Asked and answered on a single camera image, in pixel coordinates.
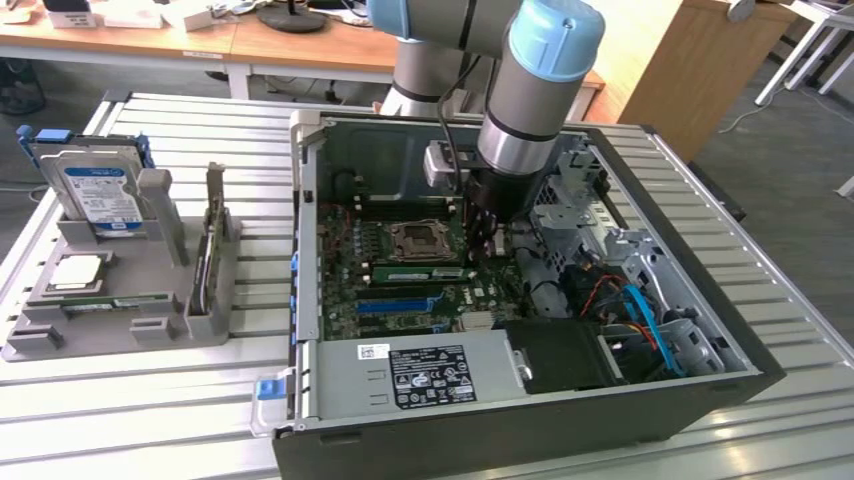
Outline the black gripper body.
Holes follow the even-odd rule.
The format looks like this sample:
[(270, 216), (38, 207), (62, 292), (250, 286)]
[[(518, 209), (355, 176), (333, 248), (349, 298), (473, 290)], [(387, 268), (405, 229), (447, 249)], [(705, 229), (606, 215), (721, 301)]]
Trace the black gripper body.
[(465, 196), (499, 223), (509, 223), (523, 212), (534, 187), (535, 174), (510, 175), (483, 168), (470, 174)]

